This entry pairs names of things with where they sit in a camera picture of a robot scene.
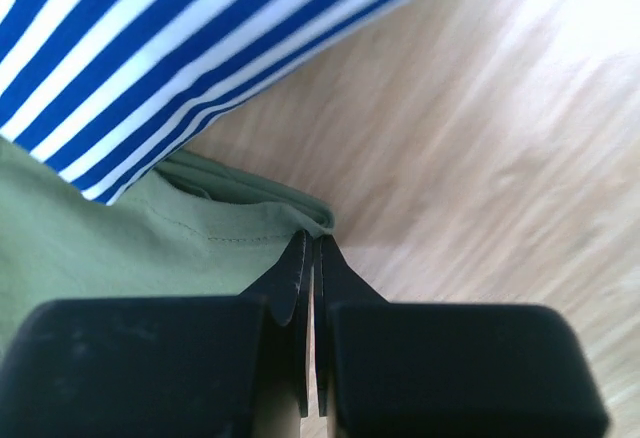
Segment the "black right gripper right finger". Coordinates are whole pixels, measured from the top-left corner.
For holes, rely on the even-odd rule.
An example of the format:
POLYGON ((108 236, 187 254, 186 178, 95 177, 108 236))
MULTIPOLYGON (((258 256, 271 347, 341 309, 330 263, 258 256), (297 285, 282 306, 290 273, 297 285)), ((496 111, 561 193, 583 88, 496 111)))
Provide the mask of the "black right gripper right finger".
POLYGON ((318 407, 333 437, 602 437, 579 340, 531 304, 392 303, 314 245, 318 407))

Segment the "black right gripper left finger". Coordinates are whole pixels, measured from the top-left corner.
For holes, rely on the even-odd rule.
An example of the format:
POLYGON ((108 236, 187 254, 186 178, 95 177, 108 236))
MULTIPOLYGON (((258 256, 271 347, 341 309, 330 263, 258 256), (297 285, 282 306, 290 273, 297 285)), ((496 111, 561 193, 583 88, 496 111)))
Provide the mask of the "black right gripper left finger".
POLYGON ((5 437, 296 437, 312 238, 231 296, 54 300, 1 366, 5 437))

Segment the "olive green tank top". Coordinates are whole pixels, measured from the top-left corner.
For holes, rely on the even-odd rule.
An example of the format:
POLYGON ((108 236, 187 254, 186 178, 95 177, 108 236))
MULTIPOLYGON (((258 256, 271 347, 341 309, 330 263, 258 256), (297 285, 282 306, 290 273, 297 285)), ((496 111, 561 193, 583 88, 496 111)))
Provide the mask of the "olive green tank top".
POLYGON ((334 215, 296 189, 178 151, 111 205, 1 145, 1 339, 63 298, 233 295, 334 215))

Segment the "blue white striped tank top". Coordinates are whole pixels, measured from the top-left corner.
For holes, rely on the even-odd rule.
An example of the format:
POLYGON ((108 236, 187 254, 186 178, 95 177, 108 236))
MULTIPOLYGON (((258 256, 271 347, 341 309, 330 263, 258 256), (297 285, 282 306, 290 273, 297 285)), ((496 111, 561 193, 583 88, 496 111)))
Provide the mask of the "blue white striped tank top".
POLYGON ((110 204, 220 116, 409 0, 1 0, 1 135, 110 204))

